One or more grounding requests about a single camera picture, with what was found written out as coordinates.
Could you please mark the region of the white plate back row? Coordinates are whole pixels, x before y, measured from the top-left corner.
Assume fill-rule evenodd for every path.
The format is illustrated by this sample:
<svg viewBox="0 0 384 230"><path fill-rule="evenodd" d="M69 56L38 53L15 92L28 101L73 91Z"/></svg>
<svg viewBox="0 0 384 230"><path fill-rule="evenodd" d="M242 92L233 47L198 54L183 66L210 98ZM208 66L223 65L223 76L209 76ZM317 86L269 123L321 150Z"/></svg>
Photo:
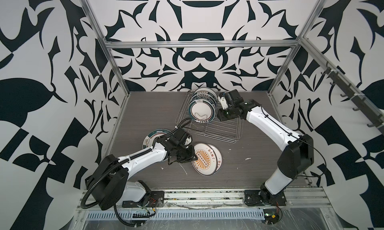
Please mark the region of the white plate back row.
<svg viewBox="0 0 384 230"><path fill-rule="evenodd" d="M211 146L204 143L194 145L197 160L192 161L195 170L203 176L211 176L217 171L218 159Z"/></svg>

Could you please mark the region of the white plate green rim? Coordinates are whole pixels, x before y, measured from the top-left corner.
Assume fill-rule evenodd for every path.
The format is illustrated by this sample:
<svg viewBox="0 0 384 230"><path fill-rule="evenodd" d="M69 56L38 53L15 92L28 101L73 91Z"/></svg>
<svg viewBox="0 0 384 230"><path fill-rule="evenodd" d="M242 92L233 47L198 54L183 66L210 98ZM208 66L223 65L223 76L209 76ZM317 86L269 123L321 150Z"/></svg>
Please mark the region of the white plate green rim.
<svg viewBox="0 0 384 230"><path fill-rule="evenodd" d="M212 102L212 104L215 107L217 107L217 104L218 104L217 100L214 98L214 96L211 93L204 92L204 91L197 92L193 95L191 101L198 100L198 99L208 100L208 101Z"/></svg>

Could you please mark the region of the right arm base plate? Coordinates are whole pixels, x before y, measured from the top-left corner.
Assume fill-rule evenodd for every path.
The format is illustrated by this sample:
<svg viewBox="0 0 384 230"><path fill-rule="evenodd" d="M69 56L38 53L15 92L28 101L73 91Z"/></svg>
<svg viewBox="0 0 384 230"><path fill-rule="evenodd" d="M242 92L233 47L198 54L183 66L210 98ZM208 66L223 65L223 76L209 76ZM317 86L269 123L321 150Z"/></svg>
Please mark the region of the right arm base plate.
<svg viewBox="0 0 384 230"><path fill-rule="evenodd" d="M245 190L244 203L247 206L286 206L285 193L281 191L272 195L268 190Z"/></svg>

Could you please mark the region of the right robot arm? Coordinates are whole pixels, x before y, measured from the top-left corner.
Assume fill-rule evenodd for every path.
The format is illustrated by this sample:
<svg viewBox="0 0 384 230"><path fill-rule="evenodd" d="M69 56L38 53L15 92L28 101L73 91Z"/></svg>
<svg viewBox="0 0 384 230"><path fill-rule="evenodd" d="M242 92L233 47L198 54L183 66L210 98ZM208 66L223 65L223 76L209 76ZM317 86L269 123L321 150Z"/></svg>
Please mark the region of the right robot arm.
<svg viewBox="0 0 384 230"><path fill-rule="evenodd" d="M220 121L241 118L253 124L265 133L282 151L277 169L261 185L255 200L248 206L275 204L284 189L307 170L315 161L313 138L287 128L278 122L255 100L244 100L237 90L220 93L218 110Z"/></svg>

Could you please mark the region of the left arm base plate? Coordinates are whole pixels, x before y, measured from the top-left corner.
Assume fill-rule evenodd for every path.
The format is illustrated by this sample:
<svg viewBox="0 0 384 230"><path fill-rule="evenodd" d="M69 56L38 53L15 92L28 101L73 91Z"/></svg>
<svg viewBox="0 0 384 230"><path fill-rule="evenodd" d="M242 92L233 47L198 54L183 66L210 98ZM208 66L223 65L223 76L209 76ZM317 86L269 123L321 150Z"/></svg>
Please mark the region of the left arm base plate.
<svg viewBox="0 0 384 230"><path fill-rule="evenodd" d="M156 208L163 204L164 197L164 191L151 191L150 193L146 193L138 202L123 201L122 208Z"/></svg>

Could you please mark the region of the white plate red green band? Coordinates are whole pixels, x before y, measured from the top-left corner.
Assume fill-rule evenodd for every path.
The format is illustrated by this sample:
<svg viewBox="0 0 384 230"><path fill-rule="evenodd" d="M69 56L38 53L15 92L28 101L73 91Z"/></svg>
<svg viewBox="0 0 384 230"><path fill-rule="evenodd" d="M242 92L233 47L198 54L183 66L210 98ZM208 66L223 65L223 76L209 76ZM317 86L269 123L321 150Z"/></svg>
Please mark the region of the white plate red green band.
<svg viewBox="0 0 384 230"><path fill-rule="evenodd" d="M170 133L170 132L171 132L171 131L168 130L168 129L156 129L156 130L150 132L150 133L144 138L144 140L143 140L143 145L142 145L143 149L146 149L146 148L152 146L154 140L155 140L157 137L161 137L161 136L163 136L163 135L165 135L165 134L168 134L168 133Z"/></svg>

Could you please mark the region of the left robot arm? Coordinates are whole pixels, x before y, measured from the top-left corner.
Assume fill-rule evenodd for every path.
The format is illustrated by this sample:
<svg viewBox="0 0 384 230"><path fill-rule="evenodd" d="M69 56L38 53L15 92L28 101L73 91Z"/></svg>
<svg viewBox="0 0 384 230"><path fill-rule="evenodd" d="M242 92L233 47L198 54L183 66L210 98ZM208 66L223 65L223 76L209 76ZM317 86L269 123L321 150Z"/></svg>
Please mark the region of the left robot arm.
<svg viewBox="0 0 384 230"><path fill-rule="evenodd" d="M114 206L123 196L130 177L159 162L176 158L177 163L195 161L197 156L191 146L193 137L183 128L174 129L168 134L153 140L153 144L136 153L115 157L106 156L94 173L86 180L87 192L80 206L89 209L96 205L101 210Z"/></svg>

